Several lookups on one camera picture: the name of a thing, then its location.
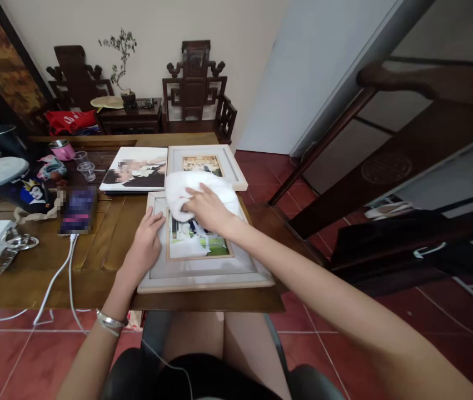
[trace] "red bag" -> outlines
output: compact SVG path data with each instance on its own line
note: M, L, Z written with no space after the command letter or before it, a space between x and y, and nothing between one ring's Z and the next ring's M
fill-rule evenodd
M56 136L63 131L74 133L79 129L94 126L97 124L95 112L96 110L88 112L48 111L46 118L49 121L49 134Z

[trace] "pink cup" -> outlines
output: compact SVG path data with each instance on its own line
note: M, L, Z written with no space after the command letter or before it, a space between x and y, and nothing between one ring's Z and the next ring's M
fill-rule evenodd
M65 139L51 142L49 148L60 161L71 161L75 157L75 150Z

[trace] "smartphone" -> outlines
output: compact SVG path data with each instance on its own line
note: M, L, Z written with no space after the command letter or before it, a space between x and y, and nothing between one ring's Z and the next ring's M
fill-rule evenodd
M88 186L67 192L60 234L91 233L95 217L97 188Z

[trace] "person's left hand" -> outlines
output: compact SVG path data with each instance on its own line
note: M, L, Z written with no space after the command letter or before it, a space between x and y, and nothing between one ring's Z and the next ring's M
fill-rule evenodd
M160 254L161 245L157 232L164 225L166 218L162 216L162 212L156 215L152 213L153 207L149 207L140 221L135 239L116 277L133 291Z

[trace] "towel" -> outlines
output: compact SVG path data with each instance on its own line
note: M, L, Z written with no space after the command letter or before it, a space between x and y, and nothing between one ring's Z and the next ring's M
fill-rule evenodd
M236 192L232 186L210 172L204 171L179 171L173 172L166 177L166 201L170 208L171 215L179 222L186 222L194 218L195 215L188 211L183 211L182 206L190 201L191 194L186 191L187 187L202 192L200 183L204 183L220 198L227 209L235 215L240 214L240 204Z

